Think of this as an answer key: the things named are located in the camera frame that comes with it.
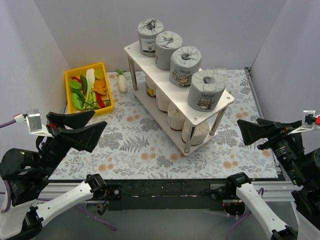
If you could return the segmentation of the beige roll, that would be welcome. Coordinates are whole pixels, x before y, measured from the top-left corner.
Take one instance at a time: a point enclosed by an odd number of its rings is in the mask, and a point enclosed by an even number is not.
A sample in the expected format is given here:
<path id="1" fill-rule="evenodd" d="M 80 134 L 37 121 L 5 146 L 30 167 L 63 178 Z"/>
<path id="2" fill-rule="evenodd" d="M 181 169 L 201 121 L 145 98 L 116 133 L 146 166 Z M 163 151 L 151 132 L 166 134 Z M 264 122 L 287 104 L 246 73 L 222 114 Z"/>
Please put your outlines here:
<path id="1" fill-rule="evenodd" d="M 164 94 L 164 92 L 160 89 L 156 89 L 156 106 L 158 110 L 160 110 L 163 113 L 168 112 L 168 108 L 171 101 L 170 99 Z"/>
<path id="2" fill-rule="evenodd" d="M 145 76 L 146 93 L 149 97 L 155 98 L 157 95 L 157 86 L 147 75 Z"/>
<path id="3" fill-rule="evenodd" d="M 184 143 L 187 141 L 189 129 L 190 129 L 191 123 L 188 120 L 185 120 L 183 129 L 181 132 L 181 138 Z M 201 144 L 207 135 L 210 132 L 210 125 L 208 121 L 202 122 L 200 125 L 198 125 L 195 128 L 194 136 L 192 137 L 191 145 L 192 146 L 197 146 Z"/>
<path id="4" fill-rule="evenodd" d="M 169 127 L 174 131 L 181 131 L 184 127 L 186 118 L 184 115 L 170 103 L 167 109 L 167 122 Z"/>

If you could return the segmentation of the grey roll with QR label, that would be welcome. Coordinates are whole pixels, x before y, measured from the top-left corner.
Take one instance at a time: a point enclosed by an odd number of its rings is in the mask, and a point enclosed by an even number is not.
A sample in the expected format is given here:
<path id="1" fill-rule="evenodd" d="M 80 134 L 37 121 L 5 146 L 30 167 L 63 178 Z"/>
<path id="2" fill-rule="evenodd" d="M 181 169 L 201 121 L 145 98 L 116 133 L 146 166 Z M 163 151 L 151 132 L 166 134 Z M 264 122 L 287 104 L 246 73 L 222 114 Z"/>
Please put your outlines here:
<path id="1" fill-rule="evenodd" d="M 163 23 L 157 18 L 149 18 L 137 27 L 139 49 L 141 54 L 154 58 L 156 54 L 156 37 L 164 31 Z"/>

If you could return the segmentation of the grey roll with cartoon label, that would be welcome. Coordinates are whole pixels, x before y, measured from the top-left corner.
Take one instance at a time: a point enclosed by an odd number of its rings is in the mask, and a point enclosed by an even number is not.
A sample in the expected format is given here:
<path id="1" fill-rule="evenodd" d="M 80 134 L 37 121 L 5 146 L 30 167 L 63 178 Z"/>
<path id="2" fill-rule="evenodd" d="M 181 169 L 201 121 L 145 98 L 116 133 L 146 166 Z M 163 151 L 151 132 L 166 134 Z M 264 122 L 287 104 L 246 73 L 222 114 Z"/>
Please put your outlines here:
<path id="1" fill-rule="evenodd" d="M 160 70 L 168 71 L 171 67 L 171 56 L 183 46 L 182 37 L 172 31 L 164 31 L 155 39 L 155 65 Z"/>

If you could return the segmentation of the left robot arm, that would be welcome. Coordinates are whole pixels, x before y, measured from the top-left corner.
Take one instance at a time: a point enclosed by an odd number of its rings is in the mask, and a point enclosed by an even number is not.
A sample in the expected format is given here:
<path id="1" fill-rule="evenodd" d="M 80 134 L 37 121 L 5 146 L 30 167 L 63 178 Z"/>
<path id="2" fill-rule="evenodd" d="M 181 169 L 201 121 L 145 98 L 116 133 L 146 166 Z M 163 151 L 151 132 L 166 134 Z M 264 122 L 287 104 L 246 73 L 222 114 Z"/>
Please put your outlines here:
<path id="1" fill-rule="evenodd" d="M 0 209 L 0 237 L 3 240 L 30 240 L 59 214 L 87 200 L 103 200 L 107 184 L 99 174 L 89 174 L 73 189 L 37 204 L 49 178 L 70 149 L 92 152 L 107 126 L 105 121 L 90 124 L 93 110 L 59 114 L 49 112 L 42 124 L 40 112 L 29 110 L 14 116 L 26 123 L 36 136 L 36 151 L 9 149 L 0 163 L 5 200 Z"/>

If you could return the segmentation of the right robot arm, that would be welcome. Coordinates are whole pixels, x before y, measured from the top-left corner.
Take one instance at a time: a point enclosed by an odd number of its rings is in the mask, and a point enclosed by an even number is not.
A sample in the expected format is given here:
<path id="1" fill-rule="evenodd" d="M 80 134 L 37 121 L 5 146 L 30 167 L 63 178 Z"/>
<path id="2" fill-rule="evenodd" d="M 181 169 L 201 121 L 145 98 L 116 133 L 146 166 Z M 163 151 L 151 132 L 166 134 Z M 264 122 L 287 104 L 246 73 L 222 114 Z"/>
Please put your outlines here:
<path id="1" fill-rule="evenodd" d="M 227 178 L 226 192 L 249 208 L 270 240 L 318 240 L 320 238 L 320 150 L 305 153 L 302 133 L 320 128 L 319 116 L 281 123 L 258 118 L 255 123 L 238 120 L 243 143 L 248 146 L 260 139 L 267 141 L 259 150 L 271 149 L 291 182 L 300 187 L 291 195 L 296 205 L 298 230 L 281 220 L 265 203 L 249 177 L 237 173 Z"/>

